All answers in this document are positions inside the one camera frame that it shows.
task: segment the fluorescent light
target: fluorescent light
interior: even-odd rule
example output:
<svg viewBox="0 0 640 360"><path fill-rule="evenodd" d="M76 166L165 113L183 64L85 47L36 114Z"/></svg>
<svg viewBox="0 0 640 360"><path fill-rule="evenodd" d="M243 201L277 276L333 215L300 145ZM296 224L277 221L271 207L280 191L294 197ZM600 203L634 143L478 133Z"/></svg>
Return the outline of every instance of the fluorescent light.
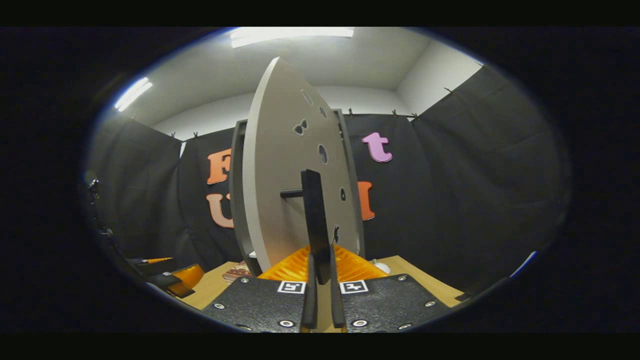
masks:
<svg viewBox="0 0 640 360"><path fill-rule="evenodd" d="M231 47L241 47L256 42L292 37L346 37L353 36L353 28L238 28L231 32Z"/></svg>
<svg viewBox="0 0 640 360"><path fill-rule="evenodd" d="M124 93L124 95L120 97L118 102L116 102L116 109L118 109L118 111L125 110L127 107L129 107L129 105L131 105L132 102L134 102L140 95L142 95L143 92L149 90L149 88L153 86L153 84L149 83L148 81L149 79L143 78L136 81L135 84L131 85L131 87Z"/></svg>

